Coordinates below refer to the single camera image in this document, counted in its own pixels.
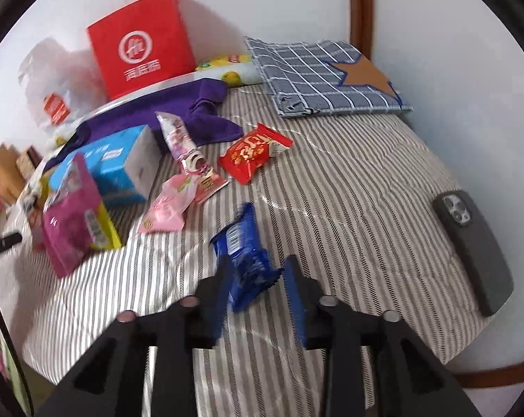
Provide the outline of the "blue plaid folded cloth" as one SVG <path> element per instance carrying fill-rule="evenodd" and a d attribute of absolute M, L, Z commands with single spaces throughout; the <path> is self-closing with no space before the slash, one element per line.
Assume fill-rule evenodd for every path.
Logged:
<path fill-rule="evenodd" d="M 345 41 L 269 43 L 247 37 L 245 44 L 284 118 L 413 110 L 391 80 Z"/>

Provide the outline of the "rolled fruit-print mat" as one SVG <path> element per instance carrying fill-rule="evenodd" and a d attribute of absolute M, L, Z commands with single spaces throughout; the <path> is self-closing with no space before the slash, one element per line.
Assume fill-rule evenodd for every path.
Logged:
<path fill-rule="evenodd" d="M 169 78 L 130 92 L 120 98 L 116 98 L 84 115 L 81 118 L 81 122 L 157 91 L 170 89 L 205 78 L 223 81 L 229 88 L 256 85 L 262 82 L 262 77 L 260 73 L 257 72 L 249 55 L 217 57 L 202 62 L 192 73 Z"/>

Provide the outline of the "blue tissue pack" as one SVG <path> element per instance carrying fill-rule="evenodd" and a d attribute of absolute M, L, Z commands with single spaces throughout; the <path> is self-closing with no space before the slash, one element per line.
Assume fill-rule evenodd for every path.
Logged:
<path fill-rule="evenodd" d="M 110 134 L 76 152 L 83 154 L 105 206 L 130 205 L 149 199 L 162 159 L 149 126 Z"/>

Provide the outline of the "white pink long snack packet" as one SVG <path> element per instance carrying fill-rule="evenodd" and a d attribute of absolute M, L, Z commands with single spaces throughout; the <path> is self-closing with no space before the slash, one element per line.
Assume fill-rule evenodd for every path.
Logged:
<path fill-rule="evenodd" d="M 161 111 L 155 115 L 172 157 L 182 173 L 197 184 L 194 202 L 204 203 L 227 186 L 229 181 L 221 177 L 204 157 L 179 116 Z"/>

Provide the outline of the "white Miniso plastic bag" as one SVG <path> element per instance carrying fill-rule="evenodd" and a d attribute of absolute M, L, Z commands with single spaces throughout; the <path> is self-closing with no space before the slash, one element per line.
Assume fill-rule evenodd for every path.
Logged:
<path fill-rule="evenodd" d="M 45 132 L 75 122 L 107 103 L 92 52 L 69 51 L 53 38 L 36 44 L 24 58 L 18 83 L 31 116 Z"/>

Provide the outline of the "wooden bedside desk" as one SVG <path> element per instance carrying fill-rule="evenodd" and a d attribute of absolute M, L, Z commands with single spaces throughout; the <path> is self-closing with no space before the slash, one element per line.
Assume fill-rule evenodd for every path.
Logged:
<path fill-rule="evenodd" d="M 0 202 L 4 205 L 14 204 L 42 157 L 33 147 L 21 153 L 13 146 L 0 146 Z"/>

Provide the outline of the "red snack packet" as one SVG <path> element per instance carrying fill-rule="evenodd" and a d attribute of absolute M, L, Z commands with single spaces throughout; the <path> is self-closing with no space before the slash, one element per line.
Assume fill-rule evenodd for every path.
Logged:
<path fill-rule="evenodd" d="M 294 141 L 267 125 L 258 123 L 218 158 L 218 164 L 234 179 L 247 185 L 271 158 L 288 151 Z"/>

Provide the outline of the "purple towel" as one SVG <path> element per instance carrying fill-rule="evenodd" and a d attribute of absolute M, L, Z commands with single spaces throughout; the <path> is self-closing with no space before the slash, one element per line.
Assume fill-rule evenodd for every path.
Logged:
<path fill-rule="evenodd" d="M 218 115 L 228 86 L 225 82 L 202 78 L 152 94 L 96 115 L 80 123 L 57 156 L 44 168 L 48 171 L 62 163 L 69 154 L 96 140 L 122 130 L 148 125 L 163 154 L 169 151 L 156 118 L 158 112 L 179 116 L 197 146 L 234 141 L 242 138 L 242 127 Z"/>

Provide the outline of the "grey cased smartphone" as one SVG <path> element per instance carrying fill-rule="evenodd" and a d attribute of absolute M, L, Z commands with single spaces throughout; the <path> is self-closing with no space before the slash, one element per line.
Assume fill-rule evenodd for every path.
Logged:
<path fill-rule="evenodd" d="M 495 235 L 476 203 L 463 190 L 451 190 L 433 200 L 434 212 L 466 270 L 479 311 L 496 314 L 515 286 Z"/>

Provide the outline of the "brown wooden door frame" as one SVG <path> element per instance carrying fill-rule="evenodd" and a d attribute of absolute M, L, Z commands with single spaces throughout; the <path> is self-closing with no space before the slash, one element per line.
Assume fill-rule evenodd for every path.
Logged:
<path fill-rule="evenodd" d="M 371 59 L 374 0 L 349 0 L 349 41 Z"/>

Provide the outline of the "magenta snack bag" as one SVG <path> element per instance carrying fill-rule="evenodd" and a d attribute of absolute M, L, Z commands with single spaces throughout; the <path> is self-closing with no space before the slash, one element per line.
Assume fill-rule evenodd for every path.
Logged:
<path fill-rule="evenodd" d="M 43 243 L 54 274 L 69 276 L 90 251 L 122 247 L 83 154 L 68 162 L 43 209 Z"/>

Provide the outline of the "pink white small snack packet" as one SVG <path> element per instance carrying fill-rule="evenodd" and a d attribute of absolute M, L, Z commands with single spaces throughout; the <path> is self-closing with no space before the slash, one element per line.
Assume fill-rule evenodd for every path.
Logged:
<path fill-rule="evenodd" d="M 161 191 L 144 215 L 138 231 L 182 231 L 185 227 L 184 213 L 194 201 L 198 179 L 185 174 L 175 174 L 162 184 Z"/>

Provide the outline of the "blue cookie snack packet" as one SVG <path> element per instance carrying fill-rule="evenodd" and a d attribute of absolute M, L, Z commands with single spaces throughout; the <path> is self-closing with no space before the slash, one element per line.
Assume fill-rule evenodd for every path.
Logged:
<path fill-rule="evenodd" d="M 216 256 L 227 255 L 233 266 L 229 301 L 233 312 L 244 312 L 257 296 L 280 279 L 283 268 L 274 268 L 262 246 L 255 208 L 245 202 L 237 218 L 210 240 Z"/>

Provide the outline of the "red paper shopping bag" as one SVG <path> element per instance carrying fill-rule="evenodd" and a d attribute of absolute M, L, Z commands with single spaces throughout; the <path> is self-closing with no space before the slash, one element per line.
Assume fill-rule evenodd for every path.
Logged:
<path fill-rule="evenodd" d="M 196 67 L 179 0 L 136 0 L 87 34 L 111 100 Z"/>

